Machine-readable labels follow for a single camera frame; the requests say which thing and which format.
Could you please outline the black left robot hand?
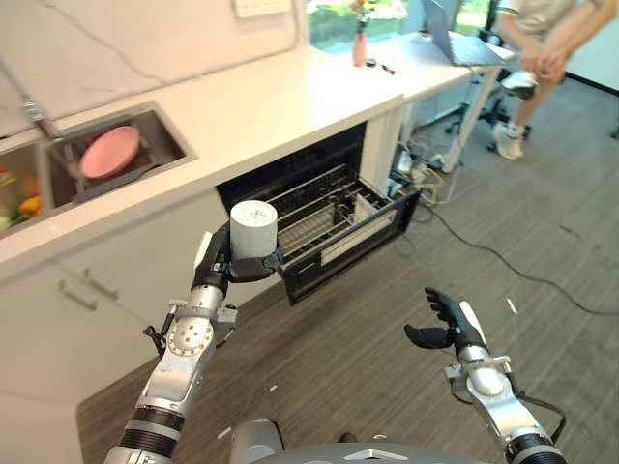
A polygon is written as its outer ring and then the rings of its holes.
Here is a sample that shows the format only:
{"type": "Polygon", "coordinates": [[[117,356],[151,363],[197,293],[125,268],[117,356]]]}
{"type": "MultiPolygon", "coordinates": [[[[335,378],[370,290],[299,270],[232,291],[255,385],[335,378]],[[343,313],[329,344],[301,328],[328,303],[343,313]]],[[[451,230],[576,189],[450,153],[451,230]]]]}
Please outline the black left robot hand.
{"type": "Polygon", "coordinates": [[[251,283],[277,272],[283,264],[283,248],[264,257],[233,258],[229,223],[215,233],[206,231],[194,259],[191,290],[213,287],[227,294],[230,283],[251,283]]]}

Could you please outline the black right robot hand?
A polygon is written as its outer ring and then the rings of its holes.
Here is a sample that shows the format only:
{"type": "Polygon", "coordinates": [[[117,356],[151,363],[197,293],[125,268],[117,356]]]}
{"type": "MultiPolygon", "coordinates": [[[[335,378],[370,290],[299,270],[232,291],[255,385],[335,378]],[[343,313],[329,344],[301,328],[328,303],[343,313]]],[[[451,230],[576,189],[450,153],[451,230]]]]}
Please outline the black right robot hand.
{"type": "Polygon", "coordinates": [[[473,325],[455,300],[432,287],[426,287],[424,291],[430,309],[447,327],[415,328],[406,324],[404,333],[415,346],[432,350],[454,347],[456,355],[471,346],[487,348],[482,330],[473,325]]]}

